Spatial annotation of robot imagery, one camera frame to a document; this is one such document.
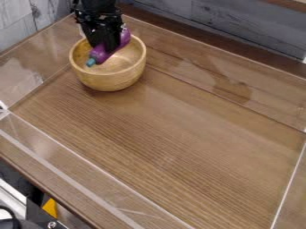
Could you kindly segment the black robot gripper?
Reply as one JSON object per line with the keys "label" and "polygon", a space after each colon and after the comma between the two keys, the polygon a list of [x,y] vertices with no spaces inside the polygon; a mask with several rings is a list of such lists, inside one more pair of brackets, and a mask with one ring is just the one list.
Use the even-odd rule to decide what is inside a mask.
{"label": "black robot gripper", "polygon": [[102,43],[106,52],[120,45],[121,12],[116,0],[73,0],[73,15],[90,47],[101,43],[97,29],[104,28]]}

